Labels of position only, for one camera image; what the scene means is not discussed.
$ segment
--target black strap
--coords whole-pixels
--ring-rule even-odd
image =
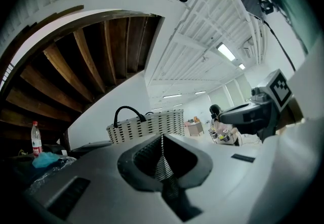
[[[118,125],[117,125],[117,117],[118,117],[118,113],[120,112],[121,109],[130,109],[132,110],[134,113],[137,114],[137,116],[140,118],[141,122],[144,122],[146,121],[144,115],[140,114],[138,111],[136,111],[133,107],[130,107],[130,106],[121,106],[117,109],[116,113],[115,113],[115,119],[113,121],[113,127],[114,128],[118,128]]]

